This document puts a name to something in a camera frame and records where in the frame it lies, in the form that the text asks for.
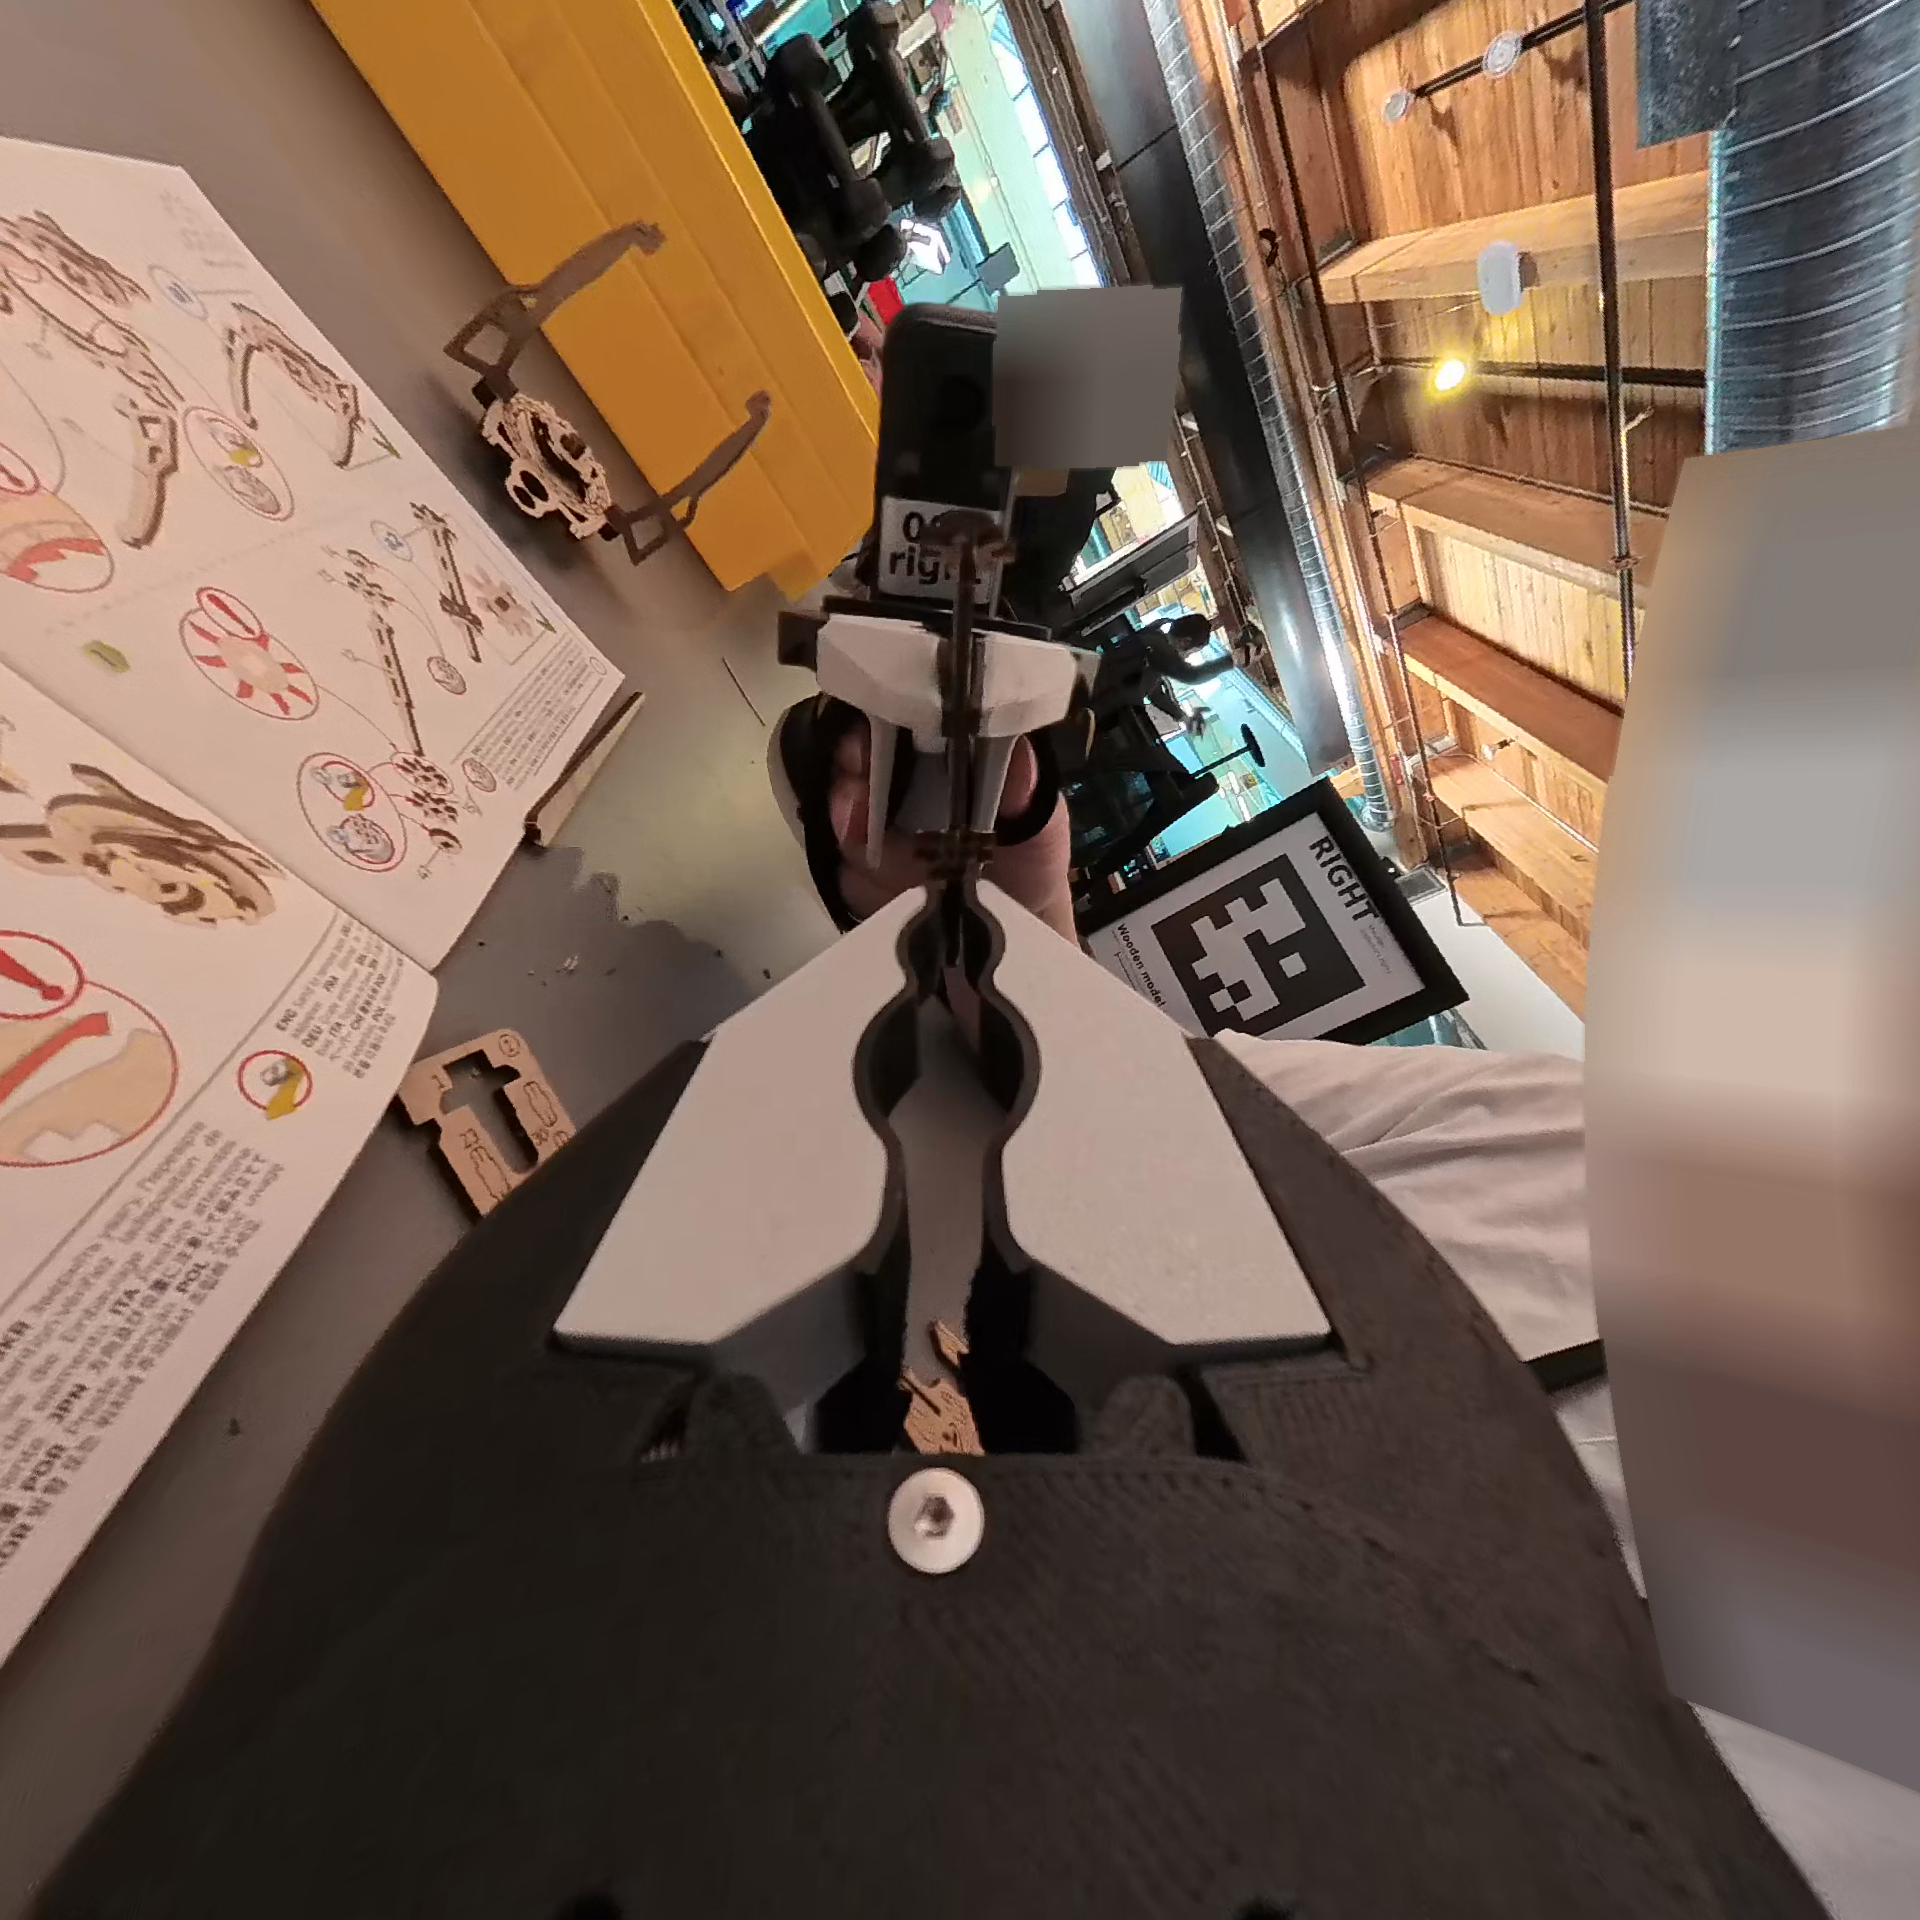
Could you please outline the plywood strip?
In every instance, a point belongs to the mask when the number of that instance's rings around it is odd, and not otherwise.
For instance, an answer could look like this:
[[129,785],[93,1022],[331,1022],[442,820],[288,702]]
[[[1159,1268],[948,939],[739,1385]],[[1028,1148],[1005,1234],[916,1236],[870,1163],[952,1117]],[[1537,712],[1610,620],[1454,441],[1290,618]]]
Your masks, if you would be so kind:
[[592,732],[564,765],[561,778],[525,815],[522,836],[525,847],[548,850],[557,843],[561,829],[568,824],[578,804],[584,801],[591,781],[596,781],[607,756],[612,756],[638,709],[642,709],[642,691],[623,691],[612,707],[600,718]]

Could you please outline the black framed marker sign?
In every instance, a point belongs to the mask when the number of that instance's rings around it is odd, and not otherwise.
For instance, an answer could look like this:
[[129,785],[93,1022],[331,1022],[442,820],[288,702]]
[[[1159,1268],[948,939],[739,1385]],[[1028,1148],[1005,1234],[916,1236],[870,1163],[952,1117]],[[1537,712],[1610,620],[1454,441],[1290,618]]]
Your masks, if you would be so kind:
[[1192,1038],[1373,1045],[1468,1002],[1330,781],[1113,896],[1081,940]]

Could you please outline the plywood model part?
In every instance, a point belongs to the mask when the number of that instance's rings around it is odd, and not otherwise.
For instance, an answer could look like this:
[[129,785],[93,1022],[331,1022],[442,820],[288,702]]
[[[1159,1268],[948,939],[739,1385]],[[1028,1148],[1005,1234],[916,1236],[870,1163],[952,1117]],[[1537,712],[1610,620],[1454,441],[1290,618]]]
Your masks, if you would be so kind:
[[927,1335],[936,1369],[930,1374],[909,1363],[899,1370],[899,1383],[906,1393],[904,1443],[922,1455],[984,1459],[980,1434],[962,1381],[968,1342],[945,1319],[930,1319]]

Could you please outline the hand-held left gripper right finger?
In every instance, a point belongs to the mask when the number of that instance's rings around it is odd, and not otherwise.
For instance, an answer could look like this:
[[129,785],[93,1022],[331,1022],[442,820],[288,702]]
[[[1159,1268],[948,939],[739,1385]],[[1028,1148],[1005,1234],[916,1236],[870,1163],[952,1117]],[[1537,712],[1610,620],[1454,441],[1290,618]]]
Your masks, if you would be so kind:
[[1021,1358],[1290,1358],[1330,1324],[1187,1032],[996,886],[968,909]]

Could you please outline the yellow plastic bin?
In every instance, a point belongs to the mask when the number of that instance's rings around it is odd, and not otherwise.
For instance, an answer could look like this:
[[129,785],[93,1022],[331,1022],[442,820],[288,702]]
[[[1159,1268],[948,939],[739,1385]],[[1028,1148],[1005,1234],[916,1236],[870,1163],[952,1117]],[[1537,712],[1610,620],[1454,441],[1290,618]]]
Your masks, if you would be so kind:
[[545,341],[660,495],[766,397],[690,546],[725,590],[823,587],[870,530],[879,403],[672,4],[315,13],[504,280],[628,224],[662,236],[559,307]]

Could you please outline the black exercise machine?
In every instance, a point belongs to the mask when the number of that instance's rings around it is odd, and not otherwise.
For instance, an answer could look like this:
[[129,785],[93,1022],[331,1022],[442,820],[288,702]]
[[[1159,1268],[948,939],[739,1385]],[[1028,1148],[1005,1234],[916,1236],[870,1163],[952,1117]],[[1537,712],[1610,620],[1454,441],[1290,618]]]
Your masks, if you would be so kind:
[[1291,742],[1268,650],[1233,587],[1212,588],[1203,516],[1164,463],[1116,477],[1074,567],[1074,641],[1097,657],[1092,719],[1063,748],[1070,866],[1097,886],[1201,847],[1281,799]]

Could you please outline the silver corrugated duct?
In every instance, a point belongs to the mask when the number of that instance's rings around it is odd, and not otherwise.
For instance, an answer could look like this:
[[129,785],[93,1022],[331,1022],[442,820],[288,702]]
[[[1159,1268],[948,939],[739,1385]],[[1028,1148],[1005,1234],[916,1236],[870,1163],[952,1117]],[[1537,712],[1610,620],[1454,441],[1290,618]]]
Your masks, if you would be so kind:
[[1403,871],[1417,871],[1431,854],[1431,833],[1421,824],[1419,792],[1405,781],[1391,705],[1375,686],[1378,661],[1364,601],[1341,574],[1346,535],[1337,503],[1302,413],[1283,314],[1260,259],[1260,224],[1235,149],[1230,112],[1207,45],[1194,36],[1203,26],[1203,13],[1199,4],[1148,3],[1143,15],[1207,229],[1212,264],[1230,307],[1235,348],[1254,397],[1254,420],[1291,553],[1284,572],[1300,608],[1268,624],[1267,633],[1293,638],[1325,680],[1345,753],[1359,774],[1360,822],[1373,847],[1387,852]]

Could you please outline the plywood offcut frame piece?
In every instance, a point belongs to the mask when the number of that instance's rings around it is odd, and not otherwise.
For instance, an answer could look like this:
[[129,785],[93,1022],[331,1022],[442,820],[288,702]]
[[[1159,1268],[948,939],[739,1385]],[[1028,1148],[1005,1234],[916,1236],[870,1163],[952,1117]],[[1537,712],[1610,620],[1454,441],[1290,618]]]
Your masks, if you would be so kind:
[[476,1218],[573,1140],[573,1117],[515,1027],[421,1057],[396,1093],[412,1128],[433,1135],[453,1188]]

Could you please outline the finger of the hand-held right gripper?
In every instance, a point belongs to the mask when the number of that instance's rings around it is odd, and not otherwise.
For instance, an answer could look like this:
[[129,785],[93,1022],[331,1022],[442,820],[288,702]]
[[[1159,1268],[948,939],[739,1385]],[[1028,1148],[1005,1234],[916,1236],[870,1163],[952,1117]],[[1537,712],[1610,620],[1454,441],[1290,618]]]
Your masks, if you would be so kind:
[[952,824],[948,643],[923,625],[876,615],[828,615],[817,634],[817,684],[865,721],[870,836]]
[[989,833],[998,820],[1015,744],[1069,718],[1083,682],[1079,661],[1067,643],[998,633],[973,636],[968,709],[973,833]]

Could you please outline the wooden model with curved legs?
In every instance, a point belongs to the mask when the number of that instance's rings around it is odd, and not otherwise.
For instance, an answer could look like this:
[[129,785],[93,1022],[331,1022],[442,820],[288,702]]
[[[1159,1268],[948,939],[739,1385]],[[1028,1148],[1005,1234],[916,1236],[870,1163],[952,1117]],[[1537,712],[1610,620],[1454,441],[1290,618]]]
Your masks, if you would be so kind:
[[690,530],[704,496],[755,447],[771,420],[771,397],[746,397],[746,417],[677,487],[623,510],[607,468],[569,420],[522,394],[515,364],[561,307],[600,282],[624,256],[653,256],[662,247],[663,233],[651,224],[617,226],[539,280],[511,282],[444,346],[447,360],[476,372],[479,433],[509,463],[502,487],[515,510],[532,519],[559,518],[577,541],[617,542],[633,565],[660,553],[672,535]]

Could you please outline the assembly instruction booklet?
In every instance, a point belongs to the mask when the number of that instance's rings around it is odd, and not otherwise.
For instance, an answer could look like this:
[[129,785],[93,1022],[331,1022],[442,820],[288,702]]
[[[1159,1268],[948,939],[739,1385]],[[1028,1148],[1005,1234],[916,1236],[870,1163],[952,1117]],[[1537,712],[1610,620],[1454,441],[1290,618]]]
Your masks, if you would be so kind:
[[1,144],[1,1648],[623,691],[178,167]]

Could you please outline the person's right hand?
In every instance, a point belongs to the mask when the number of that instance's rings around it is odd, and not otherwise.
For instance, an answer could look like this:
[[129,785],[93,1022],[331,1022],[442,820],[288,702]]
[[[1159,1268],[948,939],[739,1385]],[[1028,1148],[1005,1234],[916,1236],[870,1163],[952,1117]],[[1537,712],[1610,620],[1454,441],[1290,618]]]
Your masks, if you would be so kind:
[[[835,746],[828,783],[828,827],[838,852],[837,887],[851,923],[861,925],[925,880],[925,861],[904,824],[890,824],[870,863],[870,723],[856,718]],[[999,887],[1049,932],[1077,946],[1069,887],[1069,808],[1049,806],[1046,824],[1015,847],[996,845],[984,879]]]

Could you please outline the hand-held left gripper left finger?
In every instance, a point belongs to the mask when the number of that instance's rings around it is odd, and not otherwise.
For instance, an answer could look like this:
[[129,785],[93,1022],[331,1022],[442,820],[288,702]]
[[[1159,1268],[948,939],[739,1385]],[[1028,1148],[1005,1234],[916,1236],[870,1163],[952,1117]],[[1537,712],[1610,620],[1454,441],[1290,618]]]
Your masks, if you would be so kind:
[[920,1075],[922,889],[713,1031],[555,1321],[559,1346],[755,1379],[780,1411],[893,1386],[909,1273],[895,1109]]

